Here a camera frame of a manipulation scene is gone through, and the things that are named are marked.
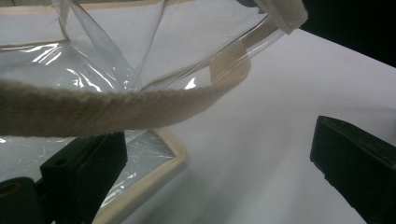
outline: cotton webbing strap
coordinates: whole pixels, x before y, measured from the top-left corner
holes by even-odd
[[[0,135],[85,136],[175,124],[240,83],[250,68],[246,55],[243,44],[234,42],[208,63],[212,85],[190,90],[92,93],[0,79]]]
[[[302,0],[254,0],[277,27],[290,34],[308,18]]]

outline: clear plastic bag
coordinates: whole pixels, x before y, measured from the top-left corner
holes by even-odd
[[[53,0],[52,7],[0,8],[0,30],[6,31],[0,34],[0,134],[76,136],[161,127],[205,110],[246,77],[250,57],[284,34],[262,7],[240,2],[246,1],[82,7]],[[51,102],[55,106],[46,110]],[[135,107],[142,109],[132,112]],[[70,127],[76,120],[79,126]],[[136,145],[149,133],[127,133],[129,153],[139,154]],[[1,137],[0,181],[38,179],[38,166],[72,139]],[[163,153],[154,156],[159,163],[153,167],[172,158]],[[127,165],[114,194],[133,184],[136,166]]]

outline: clear plastic sheet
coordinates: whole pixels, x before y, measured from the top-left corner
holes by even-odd
[[[230,64],[237,66],[283,35],[258,7],[235,0],[86,8],[89,13],[73,0],[53,0],[38,12],[1,11],[0,30],[8,32],[0,34],[0,78],[71,91],[193,89],[210,84],[208,65],[224,49],[245,44],[247,53]],[[126,135],[129,161],[104,204],[173,158],[151,132]],[[0,181],[21,175],[37,180],[39,165],[71,140],[0,136]]]

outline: white surface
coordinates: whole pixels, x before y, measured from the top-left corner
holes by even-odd
[[[396,144],[396,69],[295,31],[257,55],[247,80],[171,127],[190,166],[124,223],[364,221],[309,160],[316,118]]]

